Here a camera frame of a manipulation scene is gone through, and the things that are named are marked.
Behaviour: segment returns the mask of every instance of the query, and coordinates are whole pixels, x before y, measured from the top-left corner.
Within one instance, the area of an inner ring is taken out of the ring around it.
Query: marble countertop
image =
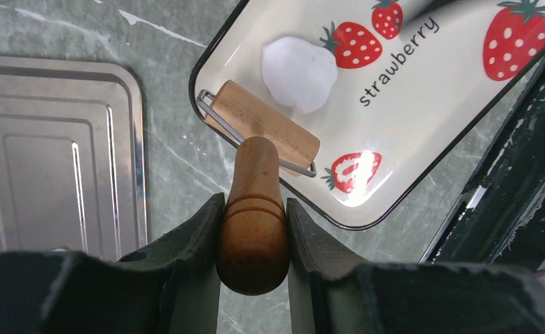
[[[0,4],[0,55],[102,61],[130,69],[145,104],[150,238],[228,194],[235,149],[194,115],[188,80],[238,0],[15,0]],[[522,79],[381,224],[334,237],[375,262],[417,262],[517,99]],[[291,196],[283,189],[283,196]],[[221,288],[218,333],[290,333],[286,281],[260,297]]]

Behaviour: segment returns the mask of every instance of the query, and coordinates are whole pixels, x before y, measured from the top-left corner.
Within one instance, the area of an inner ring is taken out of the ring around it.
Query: strawberry
[[[334,161],[331,169],[325,168],[328,175],[323,176],[329,190],[338,188],[341,192],[351,193],[357,186],[360,186],[356,179],[366,179],[363,186],[367,186],[370,180],[377,173],[382,157],[376,152],[357,152],[342,155]]]
[[[545,46],[545,6],[539,0],[504,1],[483,43],[487,76],[504,81],[515,76]]]
[[[335,28],[331,22],[331,31],[324,27],[327,39],[324,47],[335,56],[335,64],[341,68],[361,68],[377,60],[383,47],[379,40],[358,23],[344,22]]]
[[[372,7],[372,26],[377,33],[390,40],[400,33],[403,10],[398,0],[377,1],[379,3]]]

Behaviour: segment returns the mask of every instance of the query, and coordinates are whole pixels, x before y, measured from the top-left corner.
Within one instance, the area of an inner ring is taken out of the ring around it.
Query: green strawberry stem
[[[335,47],[340,45],[340,43],[333,37],[333,34],[335,33],[335,24],[331,22],[331,31],[326,27],[324,27],[324,30],[327,34],[327,39],[320,38],[319,40],[325,43],[324,48],[328,49],[332,54],[335,54],[333,50]]]
[[[520,0],[520,2],[515,1],[504,1],[498,3],[498,6],[511,8],[511,13],[515,15],[522,15],[524,19],[523,24],[530,21],[535,15],[545,19],[545,6],[537,7],[539,0]]]
[[[326,170],[326,172],[329,175],[322,176],[322,179],[326,180],[326,183],[329,186],[329,190],[334,190],[334,188],[335,188],[335,178],[333,177],[333,173],[331,172],[331,170],[329,168],[324,168],[324,169]]]
[[[399,0],[377,0],[377,1],[379,3],[374,5],[372,7],[372,9],[375,9],[375,8],[389,8],[389,6],[391,6],[392,3],[396,3]]]

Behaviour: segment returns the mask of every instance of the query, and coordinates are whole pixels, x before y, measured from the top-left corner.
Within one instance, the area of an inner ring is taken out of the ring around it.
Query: white dough
[[[264,46],[262,78],[278,103],[312,113],[326,104],[338,66],[329,50],[289,36]]]

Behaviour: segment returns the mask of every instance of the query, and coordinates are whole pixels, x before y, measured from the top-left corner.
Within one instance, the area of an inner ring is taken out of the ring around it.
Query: wooden roller
[[[268,139],[276,146],[282,160],[303,169],[309,169],[319,152],[317,137],[234,81],[229,80],[223,84],[211,108],[244,138],[260,136]],[[205,121],[233,138],[213,118],[207,115]],[[286,171],[293,176],[300,175],[291,170]]]
[[[272,291],[285,279],[289,244],[278,183],[278,153],[263,137],[239,147],[223,217],[216,267],[221,282],[249,296]]]

